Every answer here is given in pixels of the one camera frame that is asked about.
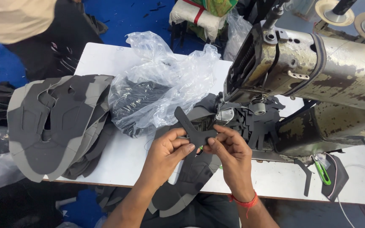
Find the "white table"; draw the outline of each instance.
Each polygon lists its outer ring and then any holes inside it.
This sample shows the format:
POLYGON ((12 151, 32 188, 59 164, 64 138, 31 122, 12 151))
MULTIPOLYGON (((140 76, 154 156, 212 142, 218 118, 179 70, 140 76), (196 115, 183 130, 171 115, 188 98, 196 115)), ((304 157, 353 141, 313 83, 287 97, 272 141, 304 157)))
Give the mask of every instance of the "white table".
MULTIPOLYGON (((184 55, 177 55, 177 57, 184 58, 184 55)), ((139 64, 140 61, 129 47, 88 43, 75 74, 116 76, 127 68, 139 64)), ((211 89, 212 93, 218 94, 223 90, 223 82, 230 65, 231 62, 220 60, 215 66, 214 73, 217 81, 211 89)), ((283 96, 279 96, 279 99, 287 106, 285 110, 281 111, 282 116, 293 113, 303 105, 302 99, 292 101, 283 96)), ((80 176, 74 181, 60 177, 57 181, 131 187, 140 175, 153 137, 151 135, 132 139, 117 129, 106 145, 98 166, 90 176, 86 178, 80 176)), ((346 148, 343 151, 346 153, 336 153, 336 156, 341 159, 344 166, 351 164, 365 166, 364 146, 346 148)), ((313 174, 308 197, 303 195, 306 175, 298 165, 266 161, 259 163, 253 160, 252 166, 253 186, 261 197, 328 201, 321 193, 322 181, 315 166, 309 167, 313 174)), ((339 194, 340 201, 365 204, 365 169, 357 166, 350 166, 346 169, 350 178, 339 194)), ((223 180, 223 170, 219 169, 201 191, 229 194, 230 189, 223 180)))

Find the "person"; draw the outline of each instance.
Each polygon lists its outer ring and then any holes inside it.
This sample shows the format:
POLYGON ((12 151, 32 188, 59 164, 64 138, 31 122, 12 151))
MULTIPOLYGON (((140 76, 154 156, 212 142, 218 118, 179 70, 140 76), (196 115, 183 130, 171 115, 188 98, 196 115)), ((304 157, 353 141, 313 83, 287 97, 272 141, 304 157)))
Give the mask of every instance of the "person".
POLYGON ((88 42, 103 43, 71 0, 0 0, 0 43, 29 81, 73 75, 88 42))
MULTIPOLYGON (((208 139, 208 145, 203 146, 204 152, 216 154, 220 158, 223 178, 237 201, 242 203, 257 202, 250 208, 241 206, 241 203, 236 204, 242 227, 277 228, 277 223, 272 219, 264 205, 256 199, 257 196, 250 175, 251 149, 237 131, 218 125, 215 125, 214 128, 219 134, 216 138, 208 139)), ((102 226, 103 228, 140 226, 155 191, 168 180, 177 164, 195 148, 188 139, 178 138, 186 134, 183 128, 177 128, 153 141, 139 179, 129 194, 108 217, 102 226)), ((202 227, 218 226, 210 223, 209 225, 202 225, 202 227)), ((237 221, 235 226, 222 225, 219 227, 239 226, 237 221)))

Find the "red string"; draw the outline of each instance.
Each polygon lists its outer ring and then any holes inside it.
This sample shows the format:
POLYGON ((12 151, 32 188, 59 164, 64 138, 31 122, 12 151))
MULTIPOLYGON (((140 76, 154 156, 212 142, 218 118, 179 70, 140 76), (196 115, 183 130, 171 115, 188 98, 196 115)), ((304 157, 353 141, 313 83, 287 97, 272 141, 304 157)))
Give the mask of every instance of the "red string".
POLYGON ((183 0, 183 1, 188 3, 188 4, 191 4, 193 6, 196 6, 196 7, 200 8, 200 10, 198 11, 198 13, 197 13, 197 15, 195 16, 195 19, 194 19, 194 24, 197 24, 202 12, 204 12, 204 10, 206 10, 205 7, 201 6, 200 4, 193 3, 190 0, 183 0))
POLYGON ((249 212, 250 208, 251 208, 251 207, 253 207, 254 205, 256 205, 256 204, 257 204, 257 202, 258 202, 257 193, 256 193, 256 192, 254 192, 254 194, 255 194, 255 195, 254 195, 253 200, 252 200, 251 202, 247 202, 247 203, 240 202, 239 200, 237 200, 237 199, 235 198, 235 196, 234 196, 234 195, 229 194, 229 195, 228 195, 228 197, 230 198, 229 202, 232 202, 232 200, 234 200, 234 201, 236 202, 236 204, 238 204, 238 205, 240 205, 240 206, 242 206, 242 207, 247 208, 247 211, 246 211, 246 218, 248 219, 249 217, 247 216, 247 213, 249 212))

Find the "blue floor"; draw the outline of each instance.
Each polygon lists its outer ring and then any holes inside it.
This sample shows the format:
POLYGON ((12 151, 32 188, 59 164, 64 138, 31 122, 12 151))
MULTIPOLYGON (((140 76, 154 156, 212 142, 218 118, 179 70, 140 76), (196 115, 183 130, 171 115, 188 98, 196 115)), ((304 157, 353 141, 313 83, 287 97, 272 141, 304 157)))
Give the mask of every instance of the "blue floor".
MULTIPOLYGON (((86 13, 94 15, 99 21, 106 22, 109 27, 101 39, 105 44, 129 47, 125 35, 133 32, 152 31, 160 35, 166 43, 170 43, 171 33, 168 18, 174 6, 174 0, 84 0, 86 13)), ((188 55, 194 50, 202 50, 205 42, 196 36, 186 35, 184 47, 180 48, 179 39, 174 41, 176 54, 188 55)), ((9 81, 14 86, 27 83, 25 69, 20 60, 0 44, 0 81, 9 81)))

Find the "industrial sewing machine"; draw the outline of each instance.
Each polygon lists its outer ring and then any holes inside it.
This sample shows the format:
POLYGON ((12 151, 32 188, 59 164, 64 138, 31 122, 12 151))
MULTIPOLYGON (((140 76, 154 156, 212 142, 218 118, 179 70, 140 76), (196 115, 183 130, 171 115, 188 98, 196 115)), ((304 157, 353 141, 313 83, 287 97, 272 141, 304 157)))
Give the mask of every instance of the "industrial sewing machine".
MULTIPOLYGON (((275 27, 285 2, 251 29, 220 103, 250 102, 254 114, 263 115, 269 96, 310 100, 277 123, 272 147, 279 154, 302 157, 365 144, 365 44, 275 27)), ((325 15, 342 21, 354 2, 343 0, 325 15)))

